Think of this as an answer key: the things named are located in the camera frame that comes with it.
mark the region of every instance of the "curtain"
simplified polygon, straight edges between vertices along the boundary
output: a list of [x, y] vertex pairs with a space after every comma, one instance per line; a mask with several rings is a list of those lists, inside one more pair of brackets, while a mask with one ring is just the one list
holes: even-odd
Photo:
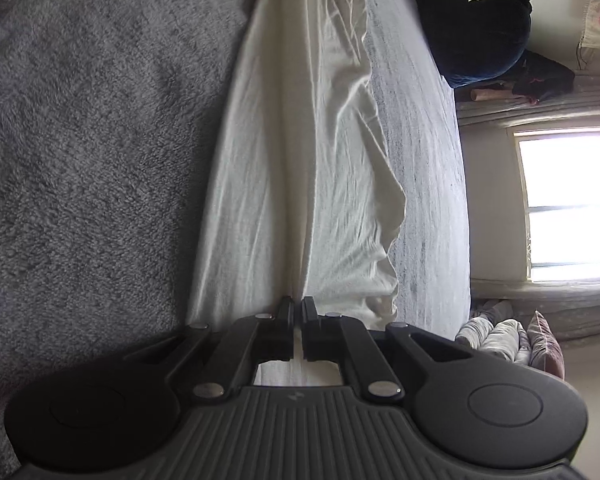
[[[571, 94], [530, 105], [524, 99], [458, 103], [461, 134], [569, 118], [600, 118], [600, 76], [577, 73]], [[547, 318], [558, 340], [582, 345], [600, 341], [600, 280], [579, 282], [471, 281], [472, 298], [509, 300], [526, 326], [533, 312]]]
[[474, 125], [509, 128], [538, 121], [596, 117], [600, 116], [600, 76], [576, 73], [572, 93], [537, 105], [518, 98], [457, 103], [456, 111], [461, 132]]

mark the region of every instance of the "silver screw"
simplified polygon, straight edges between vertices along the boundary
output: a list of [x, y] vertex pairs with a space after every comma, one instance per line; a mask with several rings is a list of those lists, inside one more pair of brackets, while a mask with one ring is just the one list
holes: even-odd
[[402, 391], [400, 386], [391, 381], [376, 381], [369, 385], [368, 390], [376, 397], [393, 397]]
[[215, 399], [224, 394], [224, 388], [218, 383], [202, 383], [193, 388], [193, 394], [202, 399]]

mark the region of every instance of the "fluffy gray blanket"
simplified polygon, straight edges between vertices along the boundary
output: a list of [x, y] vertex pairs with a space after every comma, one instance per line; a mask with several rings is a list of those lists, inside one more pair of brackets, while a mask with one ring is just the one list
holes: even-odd
[[0, 0], [0, 478], [8, 396], [184, 320], [255, 0]]

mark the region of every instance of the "dark blue jacket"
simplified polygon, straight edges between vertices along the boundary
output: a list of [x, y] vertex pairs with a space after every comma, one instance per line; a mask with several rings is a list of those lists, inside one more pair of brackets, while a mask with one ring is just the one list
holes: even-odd
[[527, 0], [430, 0], [419, 10], [438, 69], [453, 88], [506, 72], [531, 28]]

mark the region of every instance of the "mattress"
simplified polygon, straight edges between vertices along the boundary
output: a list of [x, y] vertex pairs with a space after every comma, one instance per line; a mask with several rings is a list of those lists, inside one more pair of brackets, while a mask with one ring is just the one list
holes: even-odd
[[[0, 0], [2, 411], [19, 386], [184, 321], [232, 67], [254, 0]], [[468, 221], [450, 88], [413, 0], [367, 0], [388, 156], [406, 195], [398, 318], [453, 337]]]

